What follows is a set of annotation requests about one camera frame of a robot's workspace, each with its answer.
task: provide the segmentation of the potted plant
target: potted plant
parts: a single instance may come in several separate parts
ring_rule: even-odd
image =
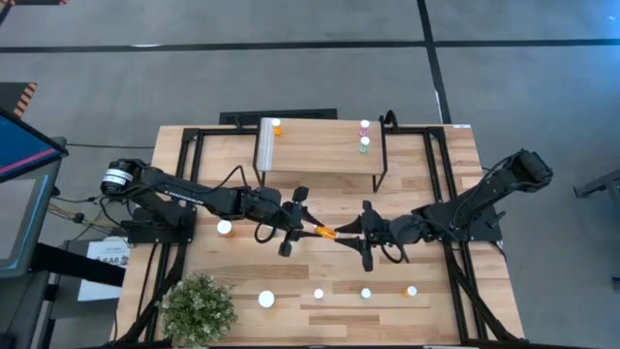
[[[193,274],[180,281],[158,304],[164,334],[188,347],[221,340],[237,320],[232,286],[218,286],[213,276]]]

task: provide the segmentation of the wire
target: wire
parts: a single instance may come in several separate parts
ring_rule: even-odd
[[[7,328],[7,333],[11,329],[11,326],[13,325],[13,322],[16,320],[17,314],[19,313],[19,308],[21,307],[21,304],[23,303],[23,300],[26,298],[26,294],[28,293],[28,290],[30,289],[30,285],[32,284],[32,281],[35,279],[35,275],[36,274],[37,273],[35,273],[35,272],[32,273],[32,276],[30,276],[30,280],[28,280],[28,283],[26,284],[26,288],[23,290],[23,294],[21,294],[21,298],[19,299],[19,302],[17,303],[17,307],[15,308],[15,313],[11,317],[11,322],[9,322],[9,327]]]
[[[99,220],[97,220],[97,218],[91,221],[89,219],[86,219],[84,217],[84,214],[81,213],[81,212],[75,212],[75,211],[67,210],[67,209],[64,209],[64,208],[62,208],[60,206],[52,204],[52,203],[49,203],[47,205],[47,212],[49,212],[49,213],[51,213],[51,214],[53,214],[55,216],[58,216],[60,218],[63,218],[63,219],[66,219],[66,220],[70,220],[70,221],[72,221],[74,223],[78,223],[78,224],[84,224],[85,223],[84,225],[86,225],[86,224],[91,224],[92,223],[93,226],[101,227],[101,228],[114,228],[115,227],[115,225],[112,225],[112,223],[109,222],[109,221],[99,221]]]
[[[254,240],[258,243],[268,243],[271,241],[271,239],[273,237],[275,237],[275,227],[271,229],[271,233],[269,233],[269,235],[266,238],[260,239],[259,238],[259,228],[263,225],[263,223],[259,223],[256,226],[256,229],[254,230]]]
[[[97,199],[101,198],[102,196],[96,196],[96,197],[88,197],[86,199],[83,200],[71,200],[71,199],[64,199],[61,197],[51,197],[53,200],[58,200],[58,201],[62,201],[65,203],[73,203],[73,204],[81,204],[81,203],[94,203]]]
[[[97,220],[99,217],[101,217],[101,214],[103,213],[103,210],[100,210],[99,213],[97,213],[97,215],[95,216],[95,220]],[[76,241],[79,238],[81,238],[84,234],[86,234],[86,232],[88,232],[89,230],[93,229],[93,225],[92,223],[87,225],[86,228],[81,231],[81,233],[79,233],[75,238],[72,239],[72,241]]]
[[[497,241],[489,241],[488,243],[492,244],[493,247],[495,247],[502,254],[502,256],[504,256],[504,261],[508,260],[506,257],[506,252],[504,252],[504,249],[497,244]]]
[[[405,254],[403,253],[403,250],[401,250],[400,247],[398,247],[398,250],[400,251],[400,258],[395,259],[386,251],[385,245],[383,243],[381,244],[381,251],[384,253],[386,258],[389,259],[390,262],[395,263],[395,264],[399,264],[405,259]]]
[[[155,146],[137,146],[137,145],[100,145],[100,144],[83,144],[83,143],[67,143],[67,146],[81,146],[94,148],[110,148],[110,149],[154,149]]]
[[[116,224],[116,226],[118,226],[118,228],[123,229],[123,227],[120,225],[120,223],[118,223],[117,221],[115,221],[112,217],[109,216],[108,211],[106,210],[106,206],[109,204],[109,199],[108,202],[104,205],[103,201],[104,199],[107,199],[106,197],[103,197],[101,199],[99,199],[99,206],[101,207],[102,212],[104,213],[104,216],[112,223]]]
[[[114,341],[118,338],[118,318],[116,317],[116,310],[114,310]]]
[[[151,248],[151,254],[148,256],[148,263],[146,264],[146,272],[144,273],[144,281],[142,282],[142,291],[139,294],[138,312],[136,313],[136,321],[140,318],[142,312],[142,302],[144,301],[144,291],[146,290],[146,282],[148,281],[148,274],[151,273],[151,264],[153,263],[153,257],[155,256],[155,250],[157,249],[157,243],[153,243]]]
[[[214,191],[216,191],[216,190],[220,189],[222,186],[224,186],[224,184],[226,184],[226,183],[229,181],[229,179],[231,179],[231,177],[234,175],[234,173],[235,173],[235,172],[237,172],[237,171],[239,171],[239,170],[241,170],[241,179],[243,180],[243,185],[245,185],[245,186],[249,186],[249,185],[248,185],[248,181],[247,181],[247,179],[245,178],[245,172],[243,171],[243,166],[241,166],[241,165],[237,165],[234,169],[232,169],[232,171],[229,173],[229,175],[227,175],[227,176],[226,176],[226,178],[224,178],[224,180],[222,180],[222,182],[221,182],[220,184],[218,184],[218,185],[216,185],[215,187],[210,188],[210,189],[206,189],[206,190],[197,190],[197,191],[196,191],[196,193],[199,193],[199,194],[208,194],[208,193],[212,193],[212,192],[214,192]]]
[[[127,208],[127,213],[129,213],[130,217],[134,217],[134,213],[132,212],[131,208],[129,207],[129,199],[125,202],[125,207]]]

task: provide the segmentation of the black cable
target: black cable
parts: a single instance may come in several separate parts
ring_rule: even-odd
[[[51,197],[53,200],[58,200],[58,201],[62,201],[65,203],[73,203],[73,204],[81,204],[81,203],[94,203],[95,201],[97,201],[97,199],[101,198],[100,196],[96,196],[96,197],[88,197],[86,199],[83,200],[71,200],[71,199],[64,199],[61,197]]]
[[[153,248],[151,248],[151,254],[148,256],[148,263],[146,264],[146,272],[144,273],[144,282],[142,282],[142,291],[139,294],[138,313],[136,313],[136,321],[139,319],[140,313],[142,312],[142,302],[144,301],[144,292],[146,290],[148,274],[151,273],[151,264],[153,263],[153,257],[155,256],[156,249],[157,249],[157,243],[153,243]]]
[[[136,145],[100,145],[100,144],[83,144],[83,143],[67,143],[67,146],[81,146],[94,148],[110,148],[110,149],[154,149],[155,146],[136,146]]]
[[[234,175],[234,173],[239,171],[239,170],[241,170],[241,179],[243,180],[243,185],[249,186],[248,185],[248,181],[245,178],[245,172],[243,171],[243,166],[237,165],[234,169],[232,169],[232,171],[229,173],[229,175],[227,175],[226,178],[224,178],[224,180],[222,180],[222,182],[220,184],[218,184],[215,187],[210,188],[210,189],[197,190],[196,193],[208,194],[208,193],[212,193],[212,192],[220,189],[222,186],[224,186],[224,184],[226,184],[229,181],[229,179],[231,179],[231,177]]]
[[[127,208],[127,213],[129,213],[130,217],[134,217],[134,213],[132,212],[131,208],[129,207],[129,199],[125,202],[125,207]]]
[[[30,285],[32,284],[32,281],[35,279],[36,274],[37,273],[33,272],[32,276],[30,276],[30,280],[28,280],[28,283],[26,284],[26,288],[23,290],[23,294],[21,294],[21,298],[19,299],[19,302],[17,303],[17,307],[15,308],[15,313],[11,317],[11,322],[9,322],[9,327],[6,330],[6,333],[9,332],[9,330],[11,329],[11,326],[13,325],[13,321],[16,320],[17,314],[19,313],[19,308],[21,307],[23,300],[26,298],[26,294],[28,293],[28,290],[30,289]]]
[[[114,310],[114,341],[118,338],[118,318],[116,317],[116,310]]]
[[[256,229],[254,230],[254,240],[255,240],[256,242],[258,242],[258,243],[268,243],[268,242],[270,242],[270,241],[271,241],[271,239],[272,239],[273,237],[275,237],[275,231],[276,231],[276,229],[275,229],[275,228],[272,228],[272,229],[271,229],[271,233],[269,233],[269,235],[268,235],[266,238],[260,239],[260,238],[259,238],[259,228],[260,228],[262,225],[263,225],[263,223],[259,223],[259,224],[256,226]]]
[[[120,225],[120,223],[118,223],[116,220],[114,220],[112,217],[109,216],[108,211],[106,210],[106,205],[109,204],[109,200],[108,202],[104,205],[103,201],[104,199],[107,199],[106,197],[103,197],[101,199],[99,199],[99,206],[101,207],[101,211],[104,213],[104,216],[112,223],[116,224],[118,226],[118,228],[123,229],[123,227]]]
[[[506,257],[506,252],[504,252],[504,249],[497,244],[497,241],[489,241],[488,243],[492,244],[502,254],[502,256],[504,256],[505,261],[508,260]]]
[[[103,210],[100,210],[99,213],[97,213],[97,215],[95,216],[95,219],[93,219],[93,221],[96,221],[97,219],[99,219],[99,217],[101,217],[101,214],[103,213]],[[86,226],[86,228],[81,231],[81,233],[79,233],[75,238],[72,239],[72,241],[75,241],[79,238],[81,238],[84,234],[86,234],[86,232],[88,232],[89,230],[93,229],[94,225],[91,223],[89,225]]]
[[[386,251],[386,247],[383,244],[381,244],[381,251],[384,253],[386,258],[389,259],[390,262],[395,263],[395,264],[399,264],[400,262],[403,261],[403,259],[405,259],[405,254],[403,253],[403,250],[401,250],[400,248],[398,250],[400,251],[400,258],[395,259]]]

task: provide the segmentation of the orange object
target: orange object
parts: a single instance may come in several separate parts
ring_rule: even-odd
[[[333,229],[328,228],[328,227],[315,226],[314,232],[324,238],[331,238],[331,239],[336,238],[336,232]]]

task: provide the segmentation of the concrete floor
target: concrete floor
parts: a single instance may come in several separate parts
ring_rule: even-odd
[[[620,37],[615,1],[429,0],[435,40]],[[0,47],[421,40],[412,0],[76,0],[15,7]],[[535,342],[620,342],[620,219],[607,195],[573,186],[620,167],[620,47],[439,48],[454,123],[473,125],[484,165],[521,147],[554,168],[552,184],[498,205],[519,313]],[[39,84],[25,120],[74,143],[151,145],[163,124],[217,123],[220,111],[337,108],[340,118],[394,109],[439,123],[425,48],[0,55],[1,81]],[[71,148],[58,187],[98,193],[108,162],[151,150]],[[87,214],[95,207],[81,207]],[[42,241],[79,227],[49,217]],[[91,233],[88,238],[96,238]],[[52,348],[103,343],[111,314],[60,321]]]

